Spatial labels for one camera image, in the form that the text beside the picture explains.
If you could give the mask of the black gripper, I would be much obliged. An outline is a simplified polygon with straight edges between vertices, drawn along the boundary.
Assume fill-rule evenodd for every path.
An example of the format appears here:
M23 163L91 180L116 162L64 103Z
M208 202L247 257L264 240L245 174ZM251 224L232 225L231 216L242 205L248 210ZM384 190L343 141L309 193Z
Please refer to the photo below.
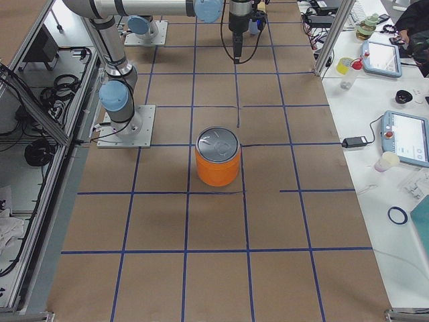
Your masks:
M256 27L259 30L259 35L257 37L255 48L250 55L250 57L244 61L240 61L243 48L243 34L249 29L249 22L255 22ZM267 22L267 13L259 9L253 9L249 15L243 17L229 14L229 29L232 31L232 43L233 43L233 63L234 64L245 64L250 61L255 55L258 46L259 39L265 28Z

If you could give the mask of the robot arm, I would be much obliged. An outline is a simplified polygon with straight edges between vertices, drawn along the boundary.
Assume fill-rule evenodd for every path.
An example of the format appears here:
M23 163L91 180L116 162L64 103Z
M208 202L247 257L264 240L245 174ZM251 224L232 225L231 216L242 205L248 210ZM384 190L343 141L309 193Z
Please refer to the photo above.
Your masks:
M90 24L99 55L114 71L127 66L127 57L115 27L116 15L177 15L213 23L222 19L225 12L224 1L65 1L64 4ZM249 29L249 22L257 21L260 31L265 27L267 14L258 8L258 4L258 1L229 1L229 30L235 64L240 63L243 34Z
M112 134L122 140L130 138L141 131L143 124L133 97L137 70L127 59L113 16L84 17L82 21L105 67L99 101L110 118Z

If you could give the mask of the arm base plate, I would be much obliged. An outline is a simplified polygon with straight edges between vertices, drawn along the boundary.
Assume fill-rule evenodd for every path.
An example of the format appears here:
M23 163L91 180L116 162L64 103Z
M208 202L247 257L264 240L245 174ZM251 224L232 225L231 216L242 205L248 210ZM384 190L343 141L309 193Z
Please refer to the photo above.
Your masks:
M104 122L100 136L97 140L98 148L149 148L153 133L155 105L136 105L135 113L130 123L111 123L107 112L104 114Z
M141 19L130 17L127 21L129 32L125 36L125 46L154 47L164 46L168 29L168 21Z

